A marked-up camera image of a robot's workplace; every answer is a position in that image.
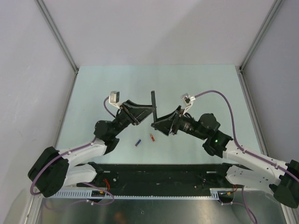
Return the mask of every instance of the table surface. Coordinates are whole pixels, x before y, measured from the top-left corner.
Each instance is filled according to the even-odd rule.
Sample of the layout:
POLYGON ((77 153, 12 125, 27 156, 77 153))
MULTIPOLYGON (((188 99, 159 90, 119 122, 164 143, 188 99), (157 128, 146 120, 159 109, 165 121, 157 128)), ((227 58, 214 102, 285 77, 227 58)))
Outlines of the table surface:
MULTIPOLYGON (((218 90, 229 100, 238 141, 260 152, 249 112, 233 65, 163 65, 163 66, 83 66, 80 67, 70 104, 65 116, 57 149, 74 147, 93 139, 98 120, 112 120, 103 107, 111 91, 120 91, 120 101, 151 104, 150 92, 155 90, 158 117, 183 105, 181 95, 191 96, 207 90, 218 90)), ((117 109, 107 104, 116 113, 117 109)), ((220 130, 232 136, 232 124, 224 99, 215 93, 206 94, 194 102, 189 113, 199 119, 213 113, 220 130)), ((165 136, 150 124, 152 116, 140 125, 130 125, 117 137, 120 142, 107 155, 95 157, 97 163, 124 164, 208 164, 229 162, 209 156, 202 147, 204 141, 178 132, 165 136), (153 142, 150 133, 156 139, 153 142)))

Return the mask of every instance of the purple cable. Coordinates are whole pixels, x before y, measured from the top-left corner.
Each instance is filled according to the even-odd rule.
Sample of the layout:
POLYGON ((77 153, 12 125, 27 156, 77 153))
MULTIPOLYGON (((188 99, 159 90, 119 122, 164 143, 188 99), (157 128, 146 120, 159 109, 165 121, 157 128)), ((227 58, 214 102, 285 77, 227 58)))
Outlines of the purple cable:
MULTIPOLYGON (((92 140, 91 143, 94 143, 94 141, 96 140, 96 138, 97 138, 97 137, 94 137, 94 139, 92 140)), ((31 184, 31 187, 30 187, 30 193, 31 193, 32 195, 39 195, 39 194, 41 193, 41 192, 33 192, 33 188, 34 188, 34 186, 35 186, 35 184, 36 184, 38 178, 40 178, 40 176, 43 174, 43 172, 44 172, 44 171, 45 171, 45 170, 46 170, 52 163, 54 163, 56 160, 58 160, 59 158, 63 157, 64 155, 67 155, 69 152, 75 152, 75 151, 77 151, 77 150, 80 150, 80 149, 83 149, 83 148, 85 148, 85 147, 87 147, 87 146, 90 146, 91 143, 88 143, 88 144, 86 144, 86 145, 80 146, 80 147, 78 147, 78 148, 74 148, 74 149, 72 149, 72 150, 70 150, 70 151, 66 151, 65 153, 62 153, 62 154, 56 156, 54 159, 52 159, 50 162, 48 162, 47 165, 45 165, 45 166, 41 169, 41 171, 39 171, 39 173, 36 175, 36 177, 34 178, 32 184, 31 184)))
MULTIPOLYGON (((241 206, 243 206, 243 207, 246 207, 244 204, 239 203, 239 202, 223 203, 223 205, 233 205, 233 204, 237 204, 237 205, 241 205, 241 206)), ((252 212, 250 209, 248 209, 248 210, 249 210, 249 212, 250 212, 250 214, 251 214, 251 215, 249 215, 250 219, 251 219, 251 216, 254 218, 254 220, 251 219, 251 221, 252 221, 254 224, 257 224, 257 218, 256 218, 256 216, 253 214, 253 212, 252 212)))
MULTIPOLYGON (((239 148, 242 152, 244 152, 244 148, 239 144, 239 142, 238 142, 238 140, 237 140, 237 137, 236 137, 236 133, 235 133, 235 120, 234 120, 234 116, 233 116, 233 110, 232 110, 232 108, 231 108, 231 106, 230 106, 230 104, 229 104, 228 99, 227 99, 221 92, 219 92, 219 91, 217 91, 217 90, 208 90, 208 91, 202 92, 202 93, 200 93, 200 94, 198 94, 198 95, 196 95, 196 96, 194 96, 194 97, 197 98, 197 97, 200 97, 200 96, 202 96, 202 95, 205 95, 205 94, 207 94, 207 93, 211 93, 211 92, 218 93, 219 95, 221 95, 221 96, 224 98, 225 102, 227 103, 228 108, 229 108, 229 112, 230 112, 230 117, 231 117, 231 119, 232 119, 234 142, 235 142, 235 144, 238 146, 238 148, 239 148)), ((261 157, 261 156, 259 156, 259 155, 256 155, 256 154, 254 154, 254 153, 252 153, 252 152, 249 152, 249 151, 245 151, 245 153, 247 153, 247 154, 249 154, 249 155, 251 155, 251 156, 253 156, 253 157, 255 157, 255 158, 258 158, 258 159, 260 159, 260 160, 262 160, 262 161, 264 161, 264 162, 266 162, 266 163, 268 163, 268 164, 270 164, 270 165, 272 165, 272 166, 274 166, 274 167, 276 167, 276 163, 271 162, 271 161, 269 161, 269 160, 267 160, 267 159, 265 159, 265 158, 263 158, 263 157, 261 157)), ((281 166, 277 166, 277 168, 280 169, 281 171, 285 172, 285 173, 288 174, 289 176, 291 176, 291 177, 292 177, 294 180, 296 180, 297 182, 299 182, 299 179, 298 179, 294 174, 292 174, 290 171, 288 171, 288 170, 282 168, 281 166)))
POLYGON ((257 219, 256 217, 253 215, 253 218, 255 219, 255 221, 253 220, 252 216, 250 214, 253 214, 250 209, 248 208, 247 202, 246 202, 246 198, 245 198, 245 194, 244 194, 244 186, 242 187, 242 198, 243 198, 243 202, 244 202, 244 207, 246 208, 247 214, 249 216, 249 218, 251 219, 251 221, 253 223, 257 223, 257 219))
POLYGON ((107 101, 108 99, 109 99, 109 97, 106 97, 106 98, 104 99, 104 108, 106 109, 106 111, 107 111, 108 113, 110 113, 110 115, 111 115, 112 117, 115 118, 115 115, 112 114, 111 111, 108 110, 108 108, 106 107, 106 101, 107 101))
MULTIPOLYGON (((52 159, 50 162, 48 162, 48 163, 41 169, 41 171, 39 171, 39 173, 38 173, 38 174, 36 175, 36 177, 34 178, 32 184, 31 184, 31 187, 30 187, 30 193, 31 193, 32 195, 39 195, 39 194, 41 194, 41 192, 33 192, 33 188, 34 188, 34 186, 35 186, 35 184, 36 184, 38 178, 40 178, 40 176, 43 174, 43 172, 44 172, 44 171, 45 171, 45 170, 46 170, 46 169, 47 169, 53 162, 55 162, 55 161, 58 160, 59 158, 63 157, 64 155, 68 154, 69 152, 75 152, 75 151, 78 151, 78 150, 80 150, 80 149, 83 149, 83 148, 85 148, 85 147, 87 147, 87 146, 90 146, 92 143, 95 142, 96 139, 97 139, 97 137, 94 137, 94 139, 92 140, 91 143, 88 143, 88 144, 86 144, 86 145, 83 145, 83 146, 74 148, 74 149, 72 149, 72 150, 70 150, 70 151, 64 152, 64 153, 62 153, 62 154, 56 156, 56 157, 55 157, 54 159, 52 159)), ((112 202, 114 202, 114 195, 112 195, 109 191, 106 191, 106 190, 104 190, 104 189, 102 189, 102 188, 98 188, 98 187, 96 187, 96 186, 94 186, 94 185, 92 185, 92 184, 90 184, 90 183, 83 182, 83 184, 85 184, 85 185, 87 185, 87 186, 90 186, 90 187, 92 187, 92 188, 101 190, 101 191, 105 192, 106 194, 109 194, 109 195, 112 197, 112 201, 110 201, 110 202, 107 202, 107 203, 97 203, 97 202, 93 202, 93 204, 107 205, 107 204, 111 204, 112 202)), ((45 207, 46 207, 47 209, 50 209, 50 210, 63 210, 63 209, 67 209, 68 207, 70 207, 70 206, 72 206, 72 205, 74 205, 74 204, 81 203, 81 202, 86 202, 86 200, 75 201, 75 202, 73 202, 73 203, 71 203, 71 204, 69 204, 69 205, 67 205, 67 206, 65 206, 65 207, 63 207, 63 208, 59 208, 59 209, 51 209, 51 208, 49 208, 49 207, 46 205, 46 203, 45 203, 44 205, 45 205, 45 207)))
POLYGON ((247 211, 248 216, 251 219, 251 221, 254 224, 257 224, 257 218, 256 218, 256 216, 253 214, 253 212, 250 210, 250 208, 248 208, 248 206, 246 204, 246 200, 245 200, 245 195, 244 195, 243 189, 244 189, 244 186, 242 187, 242 197, 243 197, 244 204, 239 203, 239 202, 223 203, 220 198, 219 198, 219 202, 221 203, 221 205, 233 205, 233 204, 237 204, 237 205, 243 206, 244 208, 246 208, 246 211, 247 211))

